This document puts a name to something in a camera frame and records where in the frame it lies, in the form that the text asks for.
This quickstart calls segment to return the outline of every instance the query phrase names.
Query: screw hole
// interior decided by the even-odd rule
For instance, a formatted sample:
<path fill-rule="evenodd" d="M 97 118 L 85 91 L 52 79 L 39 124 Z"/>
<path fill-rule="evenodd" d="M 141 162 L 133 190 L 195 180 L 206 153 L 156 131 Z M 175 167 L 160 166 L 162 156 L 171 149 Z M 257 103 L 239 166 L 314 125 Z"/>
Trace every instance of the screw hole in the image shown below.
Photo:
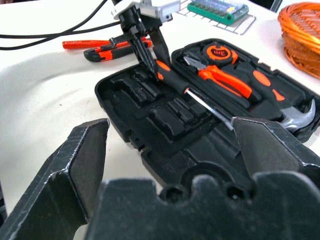
<path fill-rule="evenodd" d="M 189 192 L 183 186 L 169 185 L 165 187 L 159 197 L 169 203 L 175 204 L 189 198 Z"/>
<path fill-rule="evenodd" d="M 241 189 L 239 189 L 235 186 L 229 187 L 226 190 L 226 194 L 229 198 L 231 198 L 232 200 L 235 200 L 235 201 L 245 199 L 244 191 L 242 191 Z"/>

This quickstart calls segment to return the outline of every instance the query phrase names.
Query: green screwdriver bit set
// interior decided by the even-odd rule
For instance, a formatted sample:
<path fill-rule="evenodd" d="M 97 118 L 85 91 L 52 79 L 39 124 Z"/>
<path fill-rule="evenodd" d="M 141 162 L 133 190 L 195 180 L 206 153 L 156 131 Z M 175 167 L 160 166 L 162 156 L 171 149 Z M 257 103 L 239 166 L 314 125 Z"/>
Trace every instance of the green screwdriver bit set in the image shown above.
<path fill-rule="evenodd" d="M 230 3 L 222 0 L 192 0 L 187 9 L 225 25 L 231 25 L 249 12 L 245 4 Z"/>

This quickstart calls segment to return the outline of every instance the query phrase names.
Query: pliers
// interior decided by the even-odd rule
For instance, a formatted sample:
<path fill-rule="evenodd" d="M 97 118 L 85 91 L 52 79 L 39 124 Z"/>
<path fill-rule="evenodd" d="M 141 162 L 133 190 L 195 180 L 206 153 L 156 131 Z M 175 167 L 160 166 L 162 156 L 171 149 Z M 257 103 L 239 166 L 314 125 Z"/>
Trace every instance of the pliers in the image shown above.
<path fill-rule="evenodd" d="M 220 70 L 216 65 L 204 65 L 200 61 L 188 56 L 185 56 L 184 60 L 188 65 L 197 68 L 198 75 L 204 80 L 211 80 L 235 96 L 245 97 L 252 103 L 261 101 L 261 95 L 251 86 L 237 77 Z"/>
<path fill-rule="evenodd" d="M 146 48 L 152 46 L 152 41 L 146 37 L 142 38 L 142 42 Z M 112 47 L 109 41 L 104 40 L 80 40 L 80 41 L 64 41 L 62 42 L 64 49 L 85 49 L 84 57 L 90 62 L 103 62 L 118 59 L 134 52 L 130 43 L 127 41 L 120 42 Z"/>

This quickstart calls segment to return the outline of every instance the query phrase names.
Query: robotic arm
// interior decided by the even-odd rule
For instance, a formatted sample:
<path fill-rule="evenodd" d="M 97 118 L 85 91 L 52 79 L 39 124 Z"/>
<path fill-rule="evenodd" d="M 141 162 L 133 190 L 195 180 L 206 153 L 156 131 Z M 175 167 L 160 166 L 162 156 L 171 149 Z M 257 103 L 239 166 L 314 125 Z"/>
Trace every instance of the robotic arm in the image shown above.
<path fill-rule="evenodd" d="M 153 51 L 158 60 L 170 66 L 170 54 L 160 31 L 162 23 L 172 20 L 172 13 L 180 9 L 180 0 L 112 0 L 111 12 L 115 20 L 121 21 L 123 35 L 111 38 L 115 46 L 119 42 L 129 41 L 140 63 L 155 76 L 157 65 L 141 38 L 149 35 L 153 42 Z"/>

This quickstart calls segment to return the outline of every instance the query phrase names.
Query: screwdriver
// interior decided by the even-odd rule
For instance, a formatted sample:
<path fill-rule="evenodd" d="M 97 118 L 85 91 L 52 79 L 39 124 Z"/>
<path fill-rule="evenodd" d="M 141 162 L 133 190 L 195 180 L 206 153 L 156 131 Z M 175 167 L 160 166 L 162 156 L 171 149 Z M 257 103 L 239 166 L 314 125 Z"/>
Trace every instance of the screwdriver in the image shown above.
<path fill-rule="evenodd" d="M 270 79 L 262 72 L 256 70 L 249 62 L 239 64 L 236 70 L 247 73 L 251 85 L 275 106 L 278 106 L 280 109 L 290 107 L 288 105 L 289 102 L 276 90 Z"/>
<path fill-rule="evenodd" d="M 215 115 L 219 120 L 221 120 L 230 131 L 234 128 L 231 125 L 230 120 L 228 120 L 225 116 L 223 116 L 218 111 L 214 110 L 208 104 L 206 104 L 201 98 L 199 98 L 196 94 L 194 94 L 189 87 L 189 83 L 183 80 L 177 73 L 171 70 L 169 66 L 164 64 L 160 60 L 156 60 L 156 64 L 158 65 L 157 77 L 160 81 L 174 88 L 178 94 L 190 95 L 194 100 L 196 100 L 199 104 L 208 109 L 213 115 Z"/>

